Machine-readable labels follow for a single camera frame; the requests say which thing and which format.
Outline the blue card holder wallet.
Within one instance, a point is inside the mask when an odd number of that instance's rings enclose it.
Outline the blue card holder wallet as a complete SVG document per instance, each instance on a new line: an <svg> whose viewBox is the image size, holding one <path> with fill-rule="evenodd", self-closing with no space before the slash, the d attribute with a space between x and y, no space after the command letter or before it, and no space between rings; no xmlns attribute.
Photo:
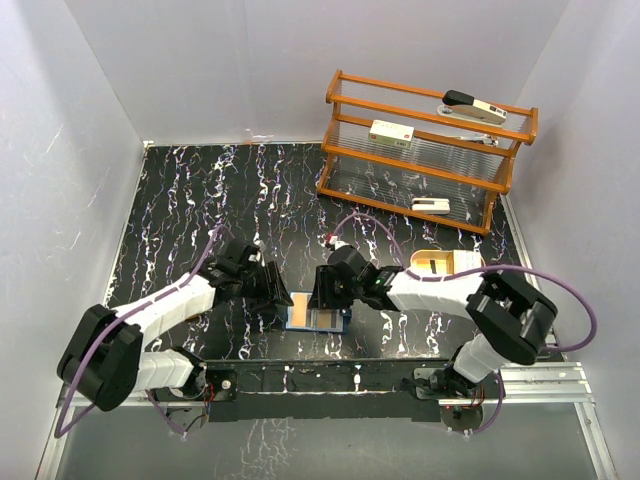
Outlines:
<svg viewBox="0 0 640 480"><path fill-rule="evenodd" d="M287 308L284 328L291 331L342 334L352 318L350 309L320 310L310 309L309 292L293 292L293 305Z"/></svg>

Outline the yellow black striped card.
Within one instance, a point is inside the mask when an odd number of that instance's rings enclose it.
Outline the yellow black striped card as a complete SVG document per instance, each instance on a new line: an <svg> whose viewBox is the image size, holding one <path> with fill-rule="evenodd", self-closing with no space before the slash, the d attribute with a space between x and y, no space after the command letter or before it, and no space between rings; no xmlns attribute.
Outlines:
<svg viewBox="0 0 640 480"><path fill-rule="evenodd" d="M344 319L340 310L313 310L311 325L318 331L342 331Z"/></svg>

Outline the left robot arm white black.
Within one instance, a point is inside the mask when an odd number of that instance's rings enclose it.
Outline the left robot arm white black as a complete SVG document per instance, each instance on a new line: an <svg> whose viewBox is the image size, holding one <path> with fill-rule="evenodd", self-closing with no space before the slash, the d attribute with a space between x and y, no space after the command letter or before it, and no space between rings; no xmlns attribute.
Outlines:
<svg viewBox="0 0 640 480"><path fill-rule="evenodd" d="M205 362L182 347L156 352L148 347L178 324L236 299L255 310L293 303L277 264L265 261L257 245L233 238L153 294L116 308L87 309L57 375L103 412L146 390L169 388L179 397L198 398L207 383Z"/></svg>

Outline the gold card grey stripe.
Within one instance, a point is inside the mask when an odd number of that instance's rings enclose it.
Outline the gold card grey stripe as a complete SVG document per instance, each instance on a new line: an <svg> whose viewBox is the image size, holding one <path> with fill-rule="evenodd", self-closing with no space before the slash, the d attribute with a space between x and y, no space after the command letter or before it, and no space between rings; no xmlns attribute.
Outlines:
<svg viewBox="0 0 640 480"><path fill-rule="evenodd" d="M306 292L294 292L291 295L293 306L288 317L289 328L302 329L307 327L308 297L309 294Z"/></svg>

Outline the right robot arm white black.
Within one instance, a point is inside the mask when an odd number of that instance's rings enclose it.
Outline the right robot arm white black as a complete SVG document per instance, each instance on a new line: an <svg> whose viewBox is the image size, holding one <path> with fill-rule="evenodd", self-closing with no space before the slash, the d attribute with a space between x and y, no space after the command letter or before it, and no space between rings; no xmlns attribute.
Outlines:
<svg viewBox="0 0 640 480"><path fill-rule="evenodd" d="M549 298L505 268L437 277L401 266L376 267L344 244L317 267L307 307L346 310L355 301L374 310L441 312L473 321L478 335L458 347L444 368L413 382L448 397L471 395L506 364L534 364L558 313Z"/></svg>

